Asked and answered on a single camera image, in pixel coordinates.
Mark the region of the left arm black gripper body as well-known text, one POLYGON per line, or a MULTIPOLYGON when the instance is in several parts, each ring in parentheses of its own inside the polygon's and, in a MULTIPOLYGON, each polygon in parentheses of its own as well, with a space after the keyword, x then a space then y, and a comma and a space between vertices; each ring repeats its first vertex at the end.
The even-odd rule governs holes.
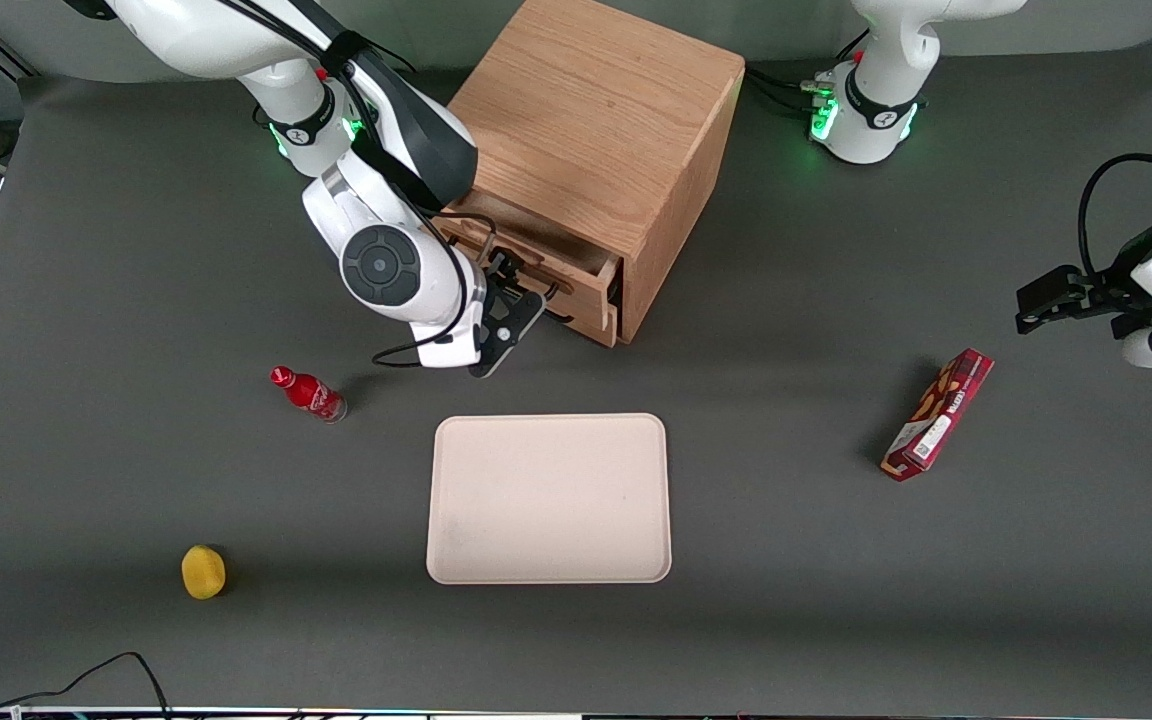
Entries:
POLYGON ((1134 281, 1132 272, 1152 253, 1152 225, 1135 234, 1120 247, 1114 259, 1102 268, 1092 268, 1087 273, 1101 282, 1102 296, 1114 300, 1119 306, 1130 306, 1134 311, 1152 311, 1152 295, 1134 281))

